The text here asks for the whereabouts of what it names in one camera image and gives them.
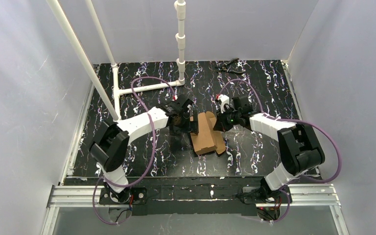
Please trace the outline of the brown cardboard paper box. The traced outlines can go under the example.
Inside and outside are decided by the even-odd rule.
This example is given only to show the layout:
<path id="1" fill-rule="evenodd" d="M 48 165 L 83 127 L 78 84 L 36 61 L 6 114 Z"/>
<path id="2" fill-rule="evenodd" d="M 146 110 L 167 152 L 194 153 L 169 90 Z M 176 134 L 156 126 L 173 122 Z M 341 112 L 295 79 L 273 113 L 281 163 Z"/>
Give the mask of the brown cardboard paper box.
<path id="1" fill-rule="evenodd" d="M 198 133 L 190 133 L 192 146 L 196 155 L 216 152 L 221 155 L 226 151 L 222 133 L 214 131 L 216 116 L 207 111 L 198 114 Z"/>

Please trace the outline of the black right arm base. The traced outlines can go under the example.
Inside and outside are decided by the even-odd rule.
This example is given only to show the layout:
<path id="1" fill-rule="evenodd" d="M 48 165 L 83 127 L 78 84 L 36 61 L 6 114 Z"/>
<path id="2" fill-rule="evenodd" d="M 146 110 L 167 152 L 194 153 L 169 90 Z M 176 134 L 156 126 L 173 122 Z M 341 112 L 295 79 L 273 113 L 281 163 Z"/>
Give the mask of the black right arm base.
<path id="1" fill-rule="evenodd" d="M 258 188 L 246 187 L 242 188 L 242 192 L 233 195 L 233 198 L 240 200 L 244 204 L 255 204 L 256 202 L 273 203 L 270 207 L 257 207 L 258 217 L 260 221 L 274 223 L 281 221 L 288 213 L 292 198 L 290 189 L 281 186 L 279 189 L 272 191 L 266 183 L 261 183 Z M 286 201 L 286 211 L 281 215 L 281 205 L 283 199 Z"/>

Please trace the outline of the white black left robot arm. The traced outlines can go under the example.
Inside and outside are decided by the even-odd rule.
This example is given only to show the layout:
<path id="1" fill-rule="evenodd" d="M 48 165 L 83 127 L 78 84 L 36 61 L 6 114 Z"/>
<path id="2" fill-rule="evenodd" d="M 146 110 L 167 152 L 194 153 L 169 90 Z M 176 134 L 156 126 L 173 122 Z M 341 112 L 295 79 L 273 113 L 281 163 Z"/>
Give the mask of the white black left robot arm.
<path id="1" fill-rule="evenodd" d="M 183 95 L 151 108 L 147 112 L 114 124 L 103 122 L 93 137 L 89 153 L 104 175 L 105 185 L 114 193 L 122 193 L 131 184 L 125 176 L 123 163 L 127 147 L 136 139 L 168 128 L 171 135 L 198 133 L 197 112 L 193 101 Z"/>

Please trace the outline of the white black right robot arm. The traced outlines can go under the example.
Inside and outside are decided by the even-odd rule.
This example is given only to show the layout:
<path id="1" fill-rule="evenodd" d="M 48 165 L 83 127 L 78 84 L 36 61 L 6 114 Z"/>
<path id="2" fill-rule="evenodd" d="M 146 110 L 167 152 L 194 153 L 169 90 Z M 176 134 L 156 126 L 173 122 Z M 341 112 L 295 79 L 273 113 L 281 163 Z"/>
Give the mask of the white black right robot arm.
<path id="1" fill-rule="evenodd" d="M 269 195 L 325 161 L 324 152 L 313 128 L 308 124 L 297 124 L 276 120 L 274 117 L 253 110 L 247 97 L 230 99 L 218 95 L 215 131 L 226 132 L 235 125 L 259 132 L 277 141 L 281 163 L 266 175 L 257 189 L 260 195 Z"/>

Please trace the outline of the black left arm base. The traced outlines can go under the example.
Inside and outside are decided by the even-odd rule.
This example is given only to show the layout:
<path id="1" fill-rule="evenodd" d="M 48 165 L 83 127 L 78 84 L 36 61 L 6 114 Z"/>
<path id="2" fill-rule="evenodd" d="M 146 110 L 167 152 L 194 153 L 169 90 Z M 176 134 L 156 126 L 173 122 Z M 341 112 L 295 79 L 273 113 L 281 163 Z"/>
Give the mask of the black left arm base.
<path id="1" fill-rule="evenodd" d="M 147 202 L 147 188 L 125 188 L 115 192 L 108 184 L 100 191 L 100 205 L 144 205 Z"/>

